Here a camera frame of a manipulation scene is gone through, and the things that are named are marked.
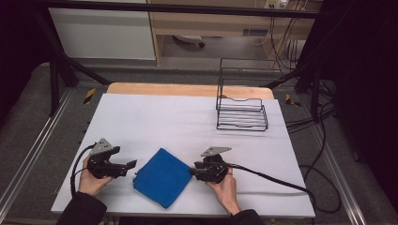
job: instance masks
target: floor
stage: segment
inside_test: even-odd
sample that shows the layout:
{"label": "floor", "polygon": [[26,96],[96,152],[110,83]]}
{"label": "floor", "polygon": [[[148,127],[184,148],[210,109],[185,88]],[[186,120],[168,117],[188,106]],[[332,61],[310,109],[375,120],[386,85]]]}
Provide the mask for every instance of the floor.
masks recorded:
{"label": "floor", "polygon": [[[163,49],[162,65],[159,67],[127,65],[94,67],[93,70],[118,82],[215,84],[220,58],[233,56],[240,59],[267,59],[257,45],[244,38],[205,37],[204,41],[206,46],[201,49],[168,37]],[[63,88],[64,93],[70,94],[69,101],[51,130],[51,135],[39,148],[39,154],[31,163],[32,167],[27,168],[28,175],[20,181],[23,185],[14,191],[18,195],[11,200],[12,205],[2,208],[1,213],[7,213],[3,224],[54,224],[57,220],[58,215],[50,211],[56,191],[65,179],[84,131],[100,101],[100,95],[106,92],[106,86],[99,85],[82,74],[79,77],[81,82],[77,88]],[[309,95],[296,95],[293,89],[295,82],[292,80],[273,89],[275,98],[280,101],[285,121],[308,117],[305,105]],[[89,104],[83,104],[87,91],[92,87],[96,88],[96,93]],[[286,104],[286,94],[296,104]],[[328,97],[321,97],[321,103],[328,101]],[[20,166],[26,164],[24,160],[31,154],[32,146],[38,145],[35,141],[49,120],[49,112],[49,71],[43,66],[34,71],[21,99],[0,127],[0,152],[3,159],[0,164],[0,193],[9,192],[9,184],[15,181],[13,179]],[[353,222],[349,217],[348,206],[344,205],[334,214],[315,211],[315,223],[398,224],[397,213],[373,178],[369,167],[354,160],[338,115],[330,116],[324,122],[327,148],[335,157],[365,222]],[[317,155],[320,148],[318,128],[307,127],[290,135],[299,164],[311,164]],[[323,156],[315,167],[333,179],[327,157]],[[317,173],[310,173],[306,185],[315,193],[320,207],[331,209],[337,205],[334,190]],[[266,218],[266,221],[269,224],[310,224],[308,219],[275,219]]]}

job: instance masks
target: hand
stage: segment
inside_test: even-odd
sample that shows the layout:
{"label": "hand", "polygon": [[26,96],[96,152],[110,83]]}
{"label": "hand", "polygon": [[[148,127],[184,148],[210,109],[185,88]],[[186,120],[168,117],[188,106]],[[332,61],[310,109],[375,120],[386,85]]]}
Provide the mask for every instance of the hand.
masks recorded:
{"label": "hand", "polygon": [[213,189],[217,201],[228,214],[235,215],[241,211],[237,205],[237,180],[232,175],[232,168],[228,168],[228,174],[219,184],[211,182],[206,184]]}
{"label": "hand", "polygon": [[89,157],[86,157],[83,161],[84,169],[82,170],[82,174],[80,176],[79,191],[96,197],[102,188],[114,178],[111,176],[106,176],[102,179],[96,178],[88,169],[86,169],[88,159]]}

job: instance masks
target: black sleeve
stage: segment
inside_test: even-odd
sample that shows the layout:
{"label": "black sleeve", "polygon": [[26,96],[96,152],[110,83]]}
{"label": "black sleeve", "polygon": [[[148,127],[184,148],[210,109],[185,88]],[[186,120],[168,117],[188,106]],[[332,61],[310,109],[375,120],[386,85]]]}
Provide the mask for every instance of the black sleeve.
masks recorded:
{"label": "black sleeve", "polygon": [[65,208],[56,225],[98,225],[106,212],[106,205],[100,200],[77,192]]}
{"label": "black sleeve", "polygon": [[265,225],[265,222],[252,210],[244,210],[230,217],[233,225]]}

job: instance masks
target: dish rack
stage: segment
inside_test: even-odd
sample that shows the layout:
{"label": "dish rack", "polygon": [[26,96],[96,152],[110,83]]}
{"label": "dish rack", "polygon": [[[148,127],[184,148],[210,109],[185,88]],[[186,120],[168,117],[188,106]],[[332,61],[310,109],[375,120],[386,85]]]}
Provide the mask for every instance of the dish rack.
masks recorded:
{"label": "dish rack", "polygon": [[[282,75],[281,69],[257,68],[257,67],[224,67],[226,60],[252,60],[222,58],[220,62],[220,73],[217,89],[217,129],[266,131],[268,129],[267,112],[261,98],[232,98],[228,97],[223,88],[226,83],[244,83],[255,81],[275,81],[270,78],[242,78],[244,72],[277,72]],[[225,71],[238,74],[238,78],[226,78]]]}

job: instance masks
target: blue cloth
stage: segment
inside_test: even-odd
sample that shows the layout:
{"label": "blue cloth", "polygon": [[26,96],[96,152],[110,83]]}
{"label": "blue cloth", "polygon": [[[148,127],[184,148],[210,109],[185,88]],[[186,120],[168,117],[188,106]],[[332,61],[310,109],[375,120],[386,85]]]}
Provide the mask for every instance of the blue cloth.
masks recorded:
{"label": "blue cloth", "polygon": [[164,149],[160,149],[137,172],[132,181],[135,189],[168,208],[190,182],[189,167]]}

